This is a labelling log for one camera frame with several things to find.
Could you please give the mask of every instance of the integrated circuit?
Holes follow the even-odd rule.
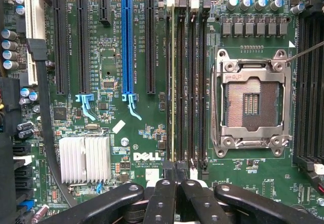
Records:
[[[54,120],[66,120],[67,118],[66,108],[63,106],[53,107],[53,118]]]

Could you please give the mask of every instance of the black pcie slot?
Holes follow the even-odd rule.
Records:
[[[177,161],[184,160],[184,81],[185,81],[185,16],[179,14],[177,24]]]
[[[66,0],[53,0],[56,94],[69,93]]]
[[[88,0],[76,2],[76,35],[78,61],[78,92],[89,94],[90,88],[90,57],[89,57],[89,18]]]
[[[170,118],[170,17],[167,17],[166,21],[166,111],[167,111],[167,159],[170,158],[170,142],[171,142],[171,118]]]
[[[146,93],[155,94],[155,7],[154,0],[144,0]]]
[[[199,26],[199,111],[198,111],[198,159],[204,161],[206,158],[206,26],[207,16],[202,13]]]
[[[195,78],[197,73],[197,59],[196,59],[196,45],[195,45],[195,31],[196,20],[191,18],[188,22],[188,161],[191,159],[195,161]]]

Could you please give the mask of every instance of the black ram slot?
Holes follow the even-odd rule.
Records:
[[[154,0],[144,0],[146,93],[155,94],[155,7]]]
[[[103,25],[111,25],[110,0],[98,0],[99,21]]]
[[[88,0],[76,2],[76,35],[78,61],[78,92],[89,94],[90,88],[90,56],[89,56],[89,18]]]
[[[58,95],[69,94],[66,0],[53,0],[55,83]]]
[[[185,16],[179,14],[177,25],[177,161],[184,160],[184,123],[185,123]]]
[[[195,161],[195,111],[196,92],[195,79],[197,73],[196,59],[196,19],[190,17],[188,22],[188,161]]]
[[[170,17],[167,17],[166,21],[166,111],[167,111],[167,159],[170,159],[170,143],[171,143],[171,117],[170,117]]]

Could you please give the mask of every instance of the black cable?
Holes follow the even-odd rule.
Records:
[[[42,121],[43,138],[47,154],[47,162],[51,170],[51,174],[56,182],[56,185],[61,191],[67,204],[70,207],[73,207],[77,205],[77,202],[69,193],[67,186],[62,183],[60,168],[56,161],[56,154],[54,149],[54,136],[51,123],[52,120],[50,111],[49,85],[47,80],[47,69],[45,61],[36,61],[36,70],[38,77],[40,118]]]

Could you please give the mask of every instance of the pcie slot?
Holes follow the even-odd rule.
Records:
[[[43,0],[25,0],[26,38],[46,39]],[[37,85],[35,62],[27,51],[28,83]]]
[[[155,8],[154,0],[144,0],[146,93],[155,94]]]
[[[110,0],[98,0],[99,21],[103,25],[111,25]]]
[[[69,93],[66,0],[53,0],[56,94]]]
[[[195,79],[197,73],[196,59],[196,19],[190,17],[188,22],[188,160],[195,161],[195,111],[196,92]]]
[[[76,35],[78,61],[78,93],[89,94],[90,88],[90,56],[89,56],[89,23],[88,0],[75,0],[76,3]]]
[[[184,160],[185,123],[185,15],[179,11],[177,25],[177,161]]]
[[[136,94],[133,75],[133,0],[121,0],[121,36],[123,43],[123,94],[122,100],[128,101],[131,115],[142,118],[134,112]]]

